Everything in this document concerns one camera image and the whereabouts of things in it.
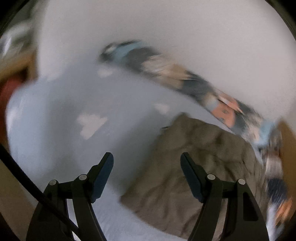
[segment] black cable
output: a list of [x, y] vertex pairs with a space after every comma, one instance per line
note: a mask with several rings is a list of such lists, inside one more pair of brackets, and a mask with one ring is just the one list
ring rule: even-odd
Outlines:
[[37, 199], [44, 207], [53, 213], [59, 220], [67, 225], [80, 238], [79, 228], [66, 217], [58, 208], [39, 190], [39, 188], [31, 181], [31, 179], [19, 167], [11, 155], [0, 144], [0, 159], [9, 171], [16, 177], [16, 179], [23, 185], [28, 192]]

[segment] brown cloth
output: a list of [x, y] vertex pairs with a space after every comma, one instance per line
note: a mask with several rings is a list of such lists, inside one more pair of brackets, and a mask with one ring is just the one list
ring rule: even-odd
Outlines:
[[[187, 239], [202, 204], [193, 197], [180, 167], [183, 152], [221, 180], [245, 179], [265, 217], [265, 177], [251, 145], [240, 136], [186, 114], [164, 129], [148, 160], [149, 166], [121, 202], [153, 227]], [[222, 233], [226, 208], [227, 200], [223, 200], [213, 240]]]

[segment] white wall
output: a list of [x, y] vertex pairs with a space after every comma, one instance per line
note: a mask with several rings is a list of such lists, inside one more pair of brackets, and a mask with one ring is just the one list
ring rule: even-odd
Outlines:
[[264, 0], [49, 0], [41, 75], [113, 41], [142, 39], [267, 118], [287, 115], [296, 41]]

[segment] patterned fabric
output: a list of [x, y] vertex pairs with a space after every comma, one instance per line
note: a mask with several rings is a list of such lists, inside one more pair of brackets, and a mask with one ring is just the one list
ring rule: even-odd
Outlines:
[[105, 61], [124, 65], [154, 77], [158, 83], [191, 96], [235, 134], [256, 145], [268, 144], [274, 123], [264, 120], [254, 109], [214, 88], [209, 82], [141, 41], [108, 45], [101, 54]]

